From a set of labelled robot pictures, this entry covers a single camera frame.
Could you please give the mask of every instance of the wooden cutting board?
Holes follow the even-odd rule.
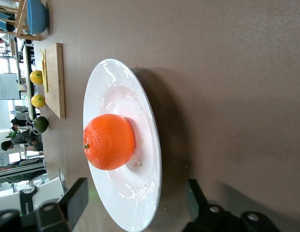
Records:
[[[48,92],[45,102],[59,117],[65,118],[63,44],[56,43],[45,49]]]

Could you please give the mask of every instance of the orange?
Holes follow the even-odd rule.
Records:
[[[135,150],[130,123],[123,117],[105,114],[94,118],[84,129],[84,152],[96,168],[113,170],[129,161]]]
[[[29,75],[29,78],[31,82],[33,82],[36,85],[43,84],[43,72],[40,70],[32,71]]]

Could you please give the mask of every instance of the green lime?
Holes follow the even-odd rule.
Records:
[[[36,131],[43,133],[48,128],[48,119],[44,116],[40,116],[34,119],[34,128]]]

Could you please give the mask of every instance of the brown table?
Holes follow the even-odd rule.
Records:
[[[235,215],[260,211],[300,231],[300,1],[55,1],[34,42],[63,43],[66,118],[48,106],[51,178],[89,178],[75,231],[121,232],[95,190],[83,153],[83,99],[95,66],[115,58],[136,72],[160,135],[163,184],[146,232],[190,220],[186,180]]]

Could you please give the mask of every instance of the yellow lemon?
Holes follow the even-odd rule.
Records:
[[[34,84],[43,84],[43,72],[40,70],[32,71],[29,75],[29,78]]]
[[[40,94],[36,94],[32,97],[32,99],[30,100],[30,102],[32,103],[33,106],[35,106],[36,108],[41,108],[44,107],[45,105],[45,99],[43,95]]]

